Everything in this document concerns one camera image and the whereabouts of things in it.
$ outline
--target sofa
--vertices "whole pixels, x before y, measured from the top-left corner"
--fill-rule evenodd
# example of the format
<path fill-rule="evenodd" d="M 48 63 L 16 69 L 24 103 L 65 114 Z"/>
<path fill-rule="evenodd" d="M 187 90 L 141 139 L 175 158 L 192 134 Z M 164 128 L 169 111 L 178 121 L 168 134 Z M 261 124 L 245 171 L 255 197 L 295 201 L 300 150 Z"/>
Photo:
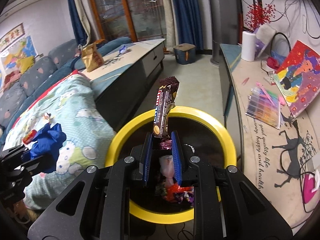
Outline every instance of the sofa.
<path fill-rule="evenodd" d="M 105 56 L 127 43 L 132 43 L 130 38 L 118 38 L 98 46 L 98 52 Z M 75 39 L 55 47 L 48 56 L 41 57 L 21 75 L 19 81 L 4 91 L 0 98 L 0 125 L 4 129 L 0 146 L 4 145 L 6 136 L 18 117 L 48 88 L 74 69 L 85 69 Z"/>

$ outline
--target yellow trash can rim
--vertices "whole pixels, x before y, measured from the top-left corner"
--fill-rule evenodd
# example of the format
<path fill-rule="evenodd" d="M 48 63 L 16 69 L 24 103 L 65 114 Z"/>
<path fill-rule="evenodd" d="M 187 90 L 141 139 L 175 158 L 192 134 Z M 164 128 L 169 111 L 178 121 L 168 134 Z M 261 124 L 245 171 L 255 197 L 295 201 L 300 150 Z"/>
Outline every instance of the yellow trash can rim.
<path fill-rule="evenodd" d="M 143 114 L 132 119 L 128 122 L 121 130 L 115 135 L 113 140 L 110 143 L 107 155 L 105 166 L 112 166 L 119 157 L 120 151 L 122 146 L 127 141 L 127 139 L 140 127 L 143 125 L 153 121 L 155 116 L 155 110 L 147 111 Z M 234 143 L 229 135 L 228 131 L 224 126 L 214 117 L 211 115 L 200 111 L 195 108 L 186 107 L 186 106 L 176 106 L 173 108 L 170 113 L 169 117 L 183 117 L 195 120 L 204 126 L 206 126 L 209 130 L 211 130 L 215 136 L 218 138 L 222 149 L 223 149 L 223 156 L 224 156 L 224 167 L 229 165 L 237 164 L 236 161 L 236 149 Z M 130 213 L 135 217 L 138 217 L 142 220 L 149 221 L 152 223 L 157 224 L 175 224 L 175 223 L 182 223 L 188 220 L 193 219 L 194 210 L 190 209 L 187 211 L 183 211 L 180 213 L 174 214 L 161 214 L 146 210 L 132 200 L 130 200 Z"/>

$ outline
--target blue basket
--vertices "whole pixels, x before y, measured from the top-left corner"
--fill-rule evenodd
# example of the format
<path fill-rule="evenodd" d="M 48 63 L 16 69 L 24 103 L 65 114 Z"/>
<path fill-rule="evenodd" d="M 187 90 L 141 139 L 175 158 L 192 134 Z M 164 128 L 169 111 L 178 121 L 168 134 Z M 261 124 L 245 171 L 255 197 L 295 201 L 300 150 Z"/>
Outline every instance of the blue basket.
<path fill-rule="evenodd" d="M 173 47 L 176 61 L 181 65 L 194 63 L 196 61 L 196 46 L 183 43 Z"/>

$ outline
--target blue curtain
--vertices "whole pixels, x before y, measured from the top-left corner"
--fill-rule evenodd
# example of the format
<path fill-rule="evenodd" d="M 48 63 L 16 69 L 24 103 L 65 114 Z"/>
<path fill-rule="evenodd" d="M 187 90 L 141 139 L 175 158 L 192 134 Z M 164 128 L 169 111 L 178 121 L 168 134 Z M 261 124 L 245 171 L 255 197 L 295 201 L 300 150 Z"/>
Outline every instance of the blue curtain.
<path fill-rule="evenodd" d="M 173 0 L 179 43 L 203 49 L 202 25 L 198 0 Z"/>
<path fill-rule="evenodd" d="M 73 33 L 75 35 L 76 42 L 77 44 L 84 46 L 87 43 L 88 35 L 85 32 L 82 26 L 82 23 L 80 21 L 75 0 L 68 0 L 68 5 L 69 5 Z"/>

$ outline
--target red berry branch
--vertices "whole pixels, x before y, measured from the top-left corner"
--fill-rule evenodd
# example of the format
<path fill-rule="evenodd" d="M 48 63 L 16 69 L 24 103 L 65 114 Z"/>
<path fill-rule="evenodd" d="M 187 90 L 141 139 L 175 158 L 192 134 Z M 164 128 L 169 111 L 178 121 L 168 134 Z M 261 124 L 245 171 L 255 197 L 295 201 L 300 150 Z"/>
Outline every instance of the red berry branch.
<path fill-rule="evenodd" d="M 249 12 L 245 15 L 247 18 L 244 22 L 252 29 L 255 30 L 264 23 L 271 23 L 271 18 L 275 18 L 276 6 L 267 4 L 263 8 L 258 4 L 252 4 L 248 6 Z"/>

